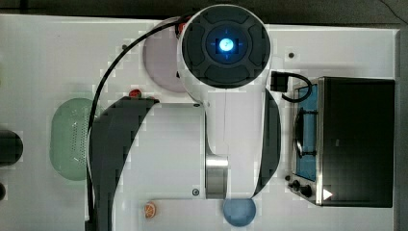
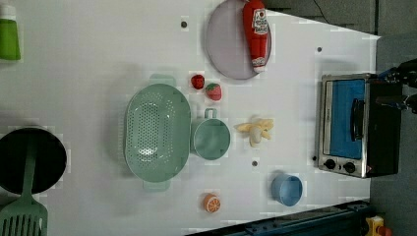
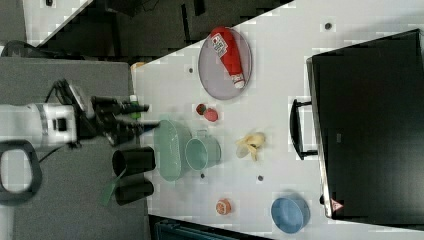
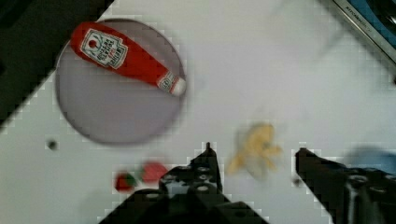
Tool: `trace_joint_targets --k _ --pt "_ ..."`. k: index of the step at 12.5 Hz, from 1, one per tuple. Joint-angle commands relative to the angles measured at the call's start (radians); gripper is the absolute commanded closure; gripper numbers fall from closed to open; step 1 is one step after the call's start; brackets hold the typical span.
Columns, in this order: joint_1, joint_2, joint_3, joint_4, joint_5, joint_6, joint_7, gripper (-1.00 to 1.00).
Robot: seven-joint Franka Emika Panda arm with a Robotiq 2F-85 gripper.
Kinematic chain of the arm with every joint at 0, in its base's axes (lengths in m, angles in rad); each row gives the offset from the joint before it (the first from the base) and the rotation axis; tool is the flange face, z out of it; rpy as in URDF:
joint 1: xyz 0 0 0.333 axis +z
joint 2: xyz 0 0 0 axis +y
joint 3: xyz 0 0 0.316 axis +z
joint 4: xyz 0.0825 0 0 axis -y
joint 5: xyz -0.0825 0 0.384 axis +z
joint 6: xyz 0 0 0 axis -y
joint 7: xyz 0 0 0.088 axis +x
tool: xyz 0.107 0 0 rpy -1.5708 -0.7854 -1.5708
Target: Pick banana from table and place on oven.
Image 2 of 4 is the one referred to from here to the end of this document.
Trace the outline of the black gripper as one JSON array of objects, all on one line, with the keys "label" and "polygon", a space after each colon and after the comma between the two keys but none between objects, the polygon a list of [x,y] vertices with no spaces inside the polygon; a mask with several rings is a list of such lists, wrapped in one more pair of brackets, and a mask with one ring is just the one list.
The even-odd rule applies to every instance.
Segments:
[{"label": "black gripper", "polygon": [[[417,60],[412,59],[401,63],[380,74],[380,79],[388,84],[409,86],[417,88]],[[399,110],[410,109],[414,114],[417,113],[417,96],[413,95],[393,95],[381,96],[380,105],[393,107]]]}]

